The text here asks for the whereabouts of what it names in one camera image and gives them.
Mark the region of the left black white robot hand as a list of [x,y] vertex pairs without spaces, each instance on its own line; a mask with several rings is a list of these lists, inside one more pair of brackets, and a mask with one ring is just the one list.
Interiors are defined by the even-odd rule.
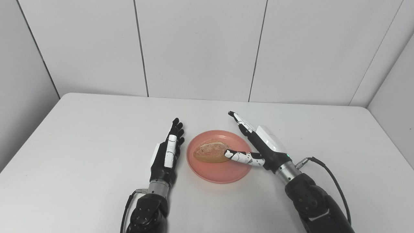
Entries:
[[163,180],[170,187],[175,184],[177,174],[176,165],[180,157],[180,148],[185,138],[183,123],[179,118],[172,121],[172,126],[166,140],[155,149],[154,162],[151,165],[150,181]]

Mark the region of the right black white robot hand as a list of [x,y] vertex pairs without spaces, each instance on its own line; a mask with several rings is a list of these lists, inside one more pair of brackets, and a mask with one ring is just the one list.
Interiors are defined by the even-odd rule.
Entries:
[[284,169],[286,163],[292,162],[286,150],[278,140],[272,138],[267,128],[263,126],[254,128],[236,112],[229,111],[228,115],[235,120],[240,132],[248,139],[257,152],[227,149],[224,152],[226,158],[239,163],[262,167],[275,175]]

